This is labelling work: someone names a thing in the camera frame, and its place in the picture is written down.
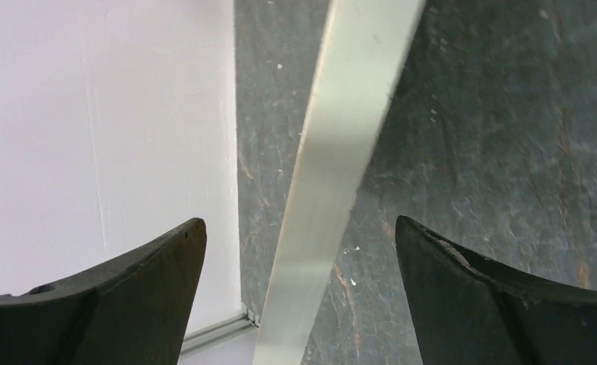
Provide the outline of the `white wooden picture frame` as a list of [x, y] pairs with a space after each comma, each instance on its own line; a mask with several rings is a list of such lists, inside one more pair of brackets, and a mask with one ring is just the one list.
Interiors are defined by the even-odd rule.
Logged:
[[422, 1], [329, 5], [253, 355], [299, 364]]

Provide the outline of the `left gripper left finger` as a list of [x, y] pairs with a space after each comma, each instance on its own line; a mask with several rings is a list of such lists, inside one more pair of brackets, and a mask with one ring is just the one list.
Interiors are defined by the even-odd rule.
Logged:
[[20, 296], [0, 296], [0, 364], [175, 364], [205, 260], [193, 218]]

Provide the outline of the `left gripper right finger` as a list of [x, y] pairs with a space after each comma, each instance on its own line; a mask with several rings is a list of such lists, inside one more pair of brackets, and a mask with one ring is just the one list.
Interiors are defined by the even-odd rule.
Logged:
[[406, 216], [395, 246], [425, 364], [597, 364], [597, 291], [514, 269]]

